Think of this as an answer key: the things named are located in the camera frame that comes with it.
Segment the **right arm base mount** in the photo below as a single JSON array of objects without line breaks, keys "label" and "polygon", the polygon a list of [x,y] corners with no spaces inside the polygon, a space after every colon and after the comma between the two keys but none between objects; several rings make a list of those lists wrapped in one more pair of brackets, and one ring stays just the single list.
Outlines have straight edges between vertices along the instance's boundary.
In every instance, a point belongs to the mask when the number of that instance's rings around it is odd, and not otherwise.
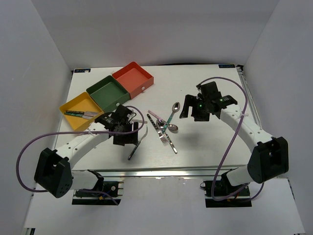
[{"label": "right arm base mount", "polygon": [[[200,184],[200,189],[205,192],[205,206],[207,208],[247,208],[252,207],[252,202],[250,199],[249,187],[245,186],[240,192],[237,192],[231,197],[228,197],[222,201],[215,201],[212,198],[211,188],[213,181],[203,181]],[[234,191],[238,190],[242,185],[226,188],[220,181],[216,181],[214,188],[214,196],[221,198],[225,197]]]}]

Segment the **green handled knife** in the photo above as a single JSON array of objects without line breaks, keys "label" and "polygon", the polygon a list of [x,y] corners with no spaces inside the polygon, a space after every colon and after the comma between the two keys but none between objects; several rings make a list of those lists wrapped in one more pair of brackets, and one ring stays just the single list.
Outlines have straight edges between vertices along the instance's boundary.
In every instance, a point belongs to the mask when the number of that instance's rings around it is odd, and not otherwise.
[{"label": "green handled knife", "polygon": [[82,111],[66,111],[64,114],[70,115],[70,116],[81,117],[82,115],[96,116],[98,113],[97,112],[82,112]]}]

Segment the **silver fork bent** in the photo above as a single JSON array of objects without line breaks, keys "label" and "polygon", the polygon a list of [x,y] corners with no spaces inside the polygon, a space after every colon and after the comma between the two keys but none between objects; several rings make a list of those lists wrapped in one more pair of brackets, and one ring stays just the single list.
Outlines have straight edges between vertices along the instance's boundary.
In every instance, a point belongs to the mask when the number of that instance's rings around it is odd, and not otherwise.
[{"label": "silver fork bent", "polygon": [[130,153],[129,157],[127,158],[128,161],[131,160],[131,158],[133,157],[133,155],[135,154],[136,150],[138,149],[139,145],[141,144],[141,142],[143,141],[143,139],[147,136],[148,134],[148,126],[146,126],[146,131],[145,134],[141,137],[141,139],[138,141],[138,143],[135,145],[134,149],[132,150],[132,152]]}]

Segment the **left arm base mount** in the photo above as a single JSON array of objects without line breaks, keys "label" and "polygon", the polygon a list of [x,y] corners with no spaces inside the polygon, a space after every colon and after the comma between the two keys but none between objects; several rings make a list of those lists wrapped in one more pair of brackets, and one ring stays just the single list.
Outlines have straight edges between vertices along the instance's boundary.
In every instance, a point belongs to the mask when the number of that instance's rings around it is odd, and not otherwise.
[{"label": "left arm base mount", "polygon": [[124,183],[120,180],[106,180],[99,172],[87,170],[96,180],[93,188],[76,189],[72,198],[72,205],[84,206],[118,206],[123,195]]}]

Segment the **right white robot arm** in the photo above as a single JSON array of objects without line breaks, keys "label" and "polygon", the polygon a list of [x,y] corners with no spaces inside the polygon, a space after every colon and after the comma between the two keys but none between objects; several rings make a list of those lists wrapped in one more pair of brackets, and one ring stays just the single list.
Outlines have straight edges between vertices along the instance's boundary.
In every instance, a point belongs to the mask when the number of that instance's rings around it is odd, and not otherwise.
[{"label": "right white robot arm", "polygon": [[221,94],[216,82],[200,83],[197,89],[197,95],[185,96],[179,117],[209,121],[210,115],[215,115],[234,130],[234,136],[240,137],[251,152],[247,165],[222,174],[219,182],[213,181],[212,196],[230,197],[251,182],[262,184],[288,172],[289,147],[285,138],[275,138],[259,127],[232,96]]}]

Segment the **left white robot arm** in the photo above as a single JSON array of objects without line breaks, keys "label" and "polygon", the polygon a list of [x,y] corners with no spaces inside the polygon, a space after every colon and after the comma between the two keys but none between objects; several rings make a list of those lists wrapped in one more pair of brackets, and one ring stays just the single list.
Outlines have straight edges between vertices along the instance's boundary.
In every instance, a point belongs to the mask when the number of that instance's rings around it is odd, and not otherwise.
[{"label": "left white robot arm", "polygon": [[35,182],[55,198],[64,196],[69,190],[99,195],[103,191],[103,176],[94,170],[76,171],[73,168],[92,149],[110,138],[136,144],[137,133],[143,125],[130,122],[135,109],[119,105],[114,112],[97,117],[85,131],[66,144],[55,150],[44,149],[35,171]]}]

